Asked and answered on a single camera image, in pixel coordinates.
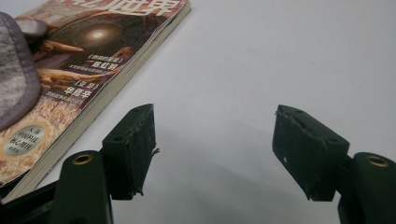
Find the brass screw hole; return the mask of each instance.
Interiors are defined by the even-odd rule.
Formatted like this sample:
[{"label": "brass screw hole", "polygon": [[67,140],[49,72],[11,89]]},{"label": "brass screw hole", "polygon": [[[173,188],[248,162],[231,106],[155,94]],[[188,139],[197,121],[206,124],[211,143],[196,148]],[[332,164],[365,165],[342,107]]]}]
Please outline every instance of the brass screw hole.
[{"label": "brass screw hole", "polygon": [[92,159],[93,159],[93,156],[91,154],[79,155],[73,159],[73,164],[83,165],[83,164],[90,162]]},{"label": "brass screw hole", "polygon": [[369,162],[372,165],[376,165],[379,167],[388,167],[389,166],[389,163],[387,161],[384,161],[381,158],[378,158],[376,156],[369,156],[367,159],[369,160]]}]

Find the gray cloth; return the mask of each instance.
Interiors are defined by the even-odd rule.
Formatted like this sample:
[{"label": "gray cloth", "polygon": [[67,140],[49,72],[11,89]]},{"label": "gray cloth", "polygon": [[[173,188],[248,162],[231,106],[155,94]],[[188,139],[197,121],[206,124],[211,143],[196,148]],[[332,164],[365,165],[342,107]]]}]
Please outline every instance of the gray cloth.
[{"label": "gray cloth", "polygon": [[18,24],[0,12],[0,131],[35,105],[40,82],[26,39]]}]

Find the circular badge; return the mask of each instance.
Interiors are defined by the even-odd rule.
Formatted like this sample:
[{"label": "circular badge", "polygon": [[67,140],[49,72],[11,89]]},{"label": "circular badge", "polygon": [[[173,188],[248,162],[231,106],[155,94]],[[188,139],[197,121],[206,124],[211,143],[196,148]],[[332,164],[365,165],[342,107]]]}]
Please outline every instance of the circular badge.
[{"label": "circular badge", "polygon": [[20,156],[35,148],[43,139],[45,129],[30,125],[15,132],[5,143],[4,151],[8,156]]}]

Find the dark green plastic part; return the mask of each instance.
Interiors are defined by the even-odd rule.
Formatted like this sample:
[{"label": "dark green plastic part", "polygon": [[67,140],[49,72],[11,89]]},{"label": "dark green plastic part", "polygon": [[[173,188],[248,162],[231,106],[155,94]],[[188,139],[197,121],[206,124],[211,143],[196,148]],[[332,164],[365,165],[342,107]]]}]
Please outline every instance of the dark green plastic part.
[{"label": "dark green plastic part", "polygon": [[112,223],[103,159],[97,151],[67,158],[58,181],[50,224]]},{"label": "dark green plastic part", "polygon": [[155,146],[153,105],[131,110],[103,140],[101,153],[113,200],[132,200],[136,193],[143,194]]},{"label": "dark green plastic part", "polygon": [[304,111],[280,105],[276,111],[273,151],[308,199],[332,201],[337,167],[349,143]]}]

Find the book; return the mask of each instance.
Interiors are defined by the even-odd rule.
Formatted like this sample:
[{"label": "book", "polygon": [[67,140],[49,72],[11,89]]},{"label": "book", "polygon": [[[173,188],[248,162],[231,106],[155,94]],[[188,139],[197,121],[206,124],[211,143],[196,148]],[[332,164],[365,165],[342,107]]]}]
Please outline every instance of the book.
[{"label": "book", "polygon": [[49,33],[32,47],[39,100],[0,132],[4,203],[37,187],[190,10],[189,0],[49,0],[16,18]]}]

